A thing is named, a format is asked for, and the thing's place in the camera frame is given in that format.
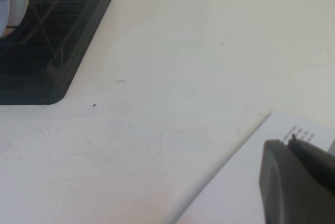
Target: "paper sheet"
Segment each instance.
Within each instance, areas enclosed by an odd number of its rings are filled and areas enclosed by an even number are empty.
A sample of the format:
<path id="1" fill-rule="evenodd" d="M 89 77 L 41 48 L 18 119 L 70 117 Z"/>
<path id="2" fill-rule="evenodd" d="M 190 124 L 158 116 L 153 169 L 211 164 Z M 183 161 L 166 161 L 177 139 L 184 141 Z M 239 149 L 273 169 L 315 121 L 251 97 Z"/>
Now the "paper sheet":
<path id="1" fill-rule="evenodd" d="M 274 113 L 201 191 L 177 224 L 265 223 L 259 189 L 263 144 L 269 139 L 287 143 L 292 134 L 335 155 L 334 130 L 288 113 Z"/>

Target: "desk surface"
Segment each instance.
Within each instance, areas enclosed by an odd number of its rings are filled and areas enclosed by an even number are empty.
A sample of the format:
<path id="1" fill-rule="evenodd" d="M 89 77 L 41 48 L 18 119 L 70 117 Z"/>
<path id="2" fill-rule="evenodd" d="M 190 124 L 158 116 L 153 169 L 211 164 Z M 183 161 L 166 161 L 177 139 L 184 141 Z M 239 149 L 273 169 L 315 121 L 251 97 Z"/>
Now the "desk surface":
<path id="1" fill-rule="evenodd" d="M 334 21 L 334 0 L 113 0 L 62 101 L 0 107 L 0 223 L 173 222 L 271 112 L 334 128 Z"/>

